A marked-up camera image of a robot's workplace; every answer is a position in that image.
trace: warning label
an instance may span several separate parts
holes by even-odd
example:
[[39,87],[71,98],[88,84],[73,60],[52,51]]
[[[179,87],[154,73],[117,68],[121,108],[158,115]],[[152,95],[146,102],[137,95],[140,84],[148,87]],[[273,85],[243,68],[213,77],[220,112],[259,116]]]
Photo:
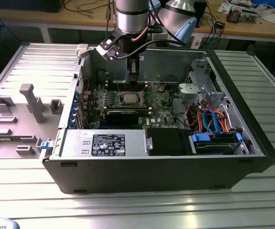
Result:
[[93,135],[92,156],[125,156],[124,135]]

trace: aluminum profile table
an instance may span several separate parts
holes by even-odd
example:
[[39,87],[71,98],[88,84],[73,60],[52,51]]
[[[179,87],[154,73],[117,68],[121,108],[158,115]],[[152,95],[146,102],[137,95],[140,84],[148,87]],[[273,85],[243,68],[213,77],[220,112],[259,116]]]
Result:
[[[62,54],[73,48],[54,45],[59,59],[41,57],[41,61],[74,66],[77,60]],[[26,61],[26,52],[28,47],[17,51],[1,74],[0,87],[17,63]],[[245,52],[216,54],[275,147],[274,77]],[[264,173],[247,176],[231,190],[66,195],[38,159],[0,159],[0,216],[16,220],[21,229],[275,229],[275,164]]]

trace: blue cable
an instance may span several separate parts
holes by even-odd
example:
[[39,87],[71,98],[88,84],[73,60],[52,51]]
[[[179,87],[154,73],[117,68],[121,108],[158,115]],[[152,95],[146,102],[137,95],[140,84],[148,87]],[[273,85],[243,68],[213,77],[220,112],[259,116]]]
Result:
[[212,20],[210,20],[210,19],[207,19],[207,20],[211,22],[211,24],[212,24],[212,26],[213,26],[213,30],[214,30],[213,38],[212,38],[212,40],[211,40],[211,42],[209,43],[209,46],[208,46],[208,49],[210,49],[211,46],[212,46],[212,44],[213,44],[213,42],[214,42],[214,40],[215,40],[215,39],[214,39],[214,36],[215,36],[215,27],[214,27],[214,23],[213,23]]
[[205,116],[206,116],[206,113],[207,113],[207,112],[211,112],[212,115],[213,115],[215,130],[216,130],[218,133],[222,133],[222,131],[221,131],[220,127],[219,127],[218,118],[217,118],[215,112],[212,111],[212,110],[209,110],[209,109],[207,109],[207,110],[205,110],[205,111],[203,112],[202,121],[203,121],[204,127],[205,127],[212,135],[214,134],[214,132],[213,132],[213,131],[207,126],[207,124],[206,124]]

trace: wooden workbench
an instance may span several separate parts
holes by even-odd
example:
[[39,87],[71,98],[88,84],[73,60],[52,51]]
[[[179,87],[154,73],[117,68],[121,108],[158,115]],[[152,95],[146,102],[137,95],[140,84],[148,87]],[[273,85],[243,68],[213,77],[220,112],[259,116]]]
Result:
[[[77,0],[77,4],[91,3],[93,0]],[[226,14],[217,12],[223,0],[210,0],[209,7],[217,21],[225,23],[222,38],[240,39],[240,40],[259,40],[275,42],[275,24],[262,18],[258,18],[256,23],[228,23]],[[90,9],[106,4],[106,0],[98,0],[95,4],[84,6],[84,9]],[[76,10],[75,0],[67,4],[67,8]],[[0,19],[8,24],[39,27],[41,29],[44,42],[51,42],[48,28],[80,29],[80,30],[105,30],[106,6],[92,11],[92,17],[82,15],[78,12],[72,12],[62,8],[59,13],[47,13],[39,11],[24,10],[0,10]],[[113,30],[113,22],[109,24],[109,30]],[[207,36],[211,28],[206,20],[202,21],[200,28],[195,28],[193,36],[194,43]]]

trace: motherboard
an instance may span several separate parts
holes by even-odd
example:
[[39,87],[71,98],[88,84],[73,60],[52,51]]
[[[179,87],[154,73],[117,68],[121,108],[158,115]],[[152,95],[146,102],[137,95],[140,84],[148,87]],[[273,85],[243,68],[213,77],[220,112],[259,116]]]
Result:
[[163,83],[107,83],[84,91],[85,129],[176,128],[173,91]]

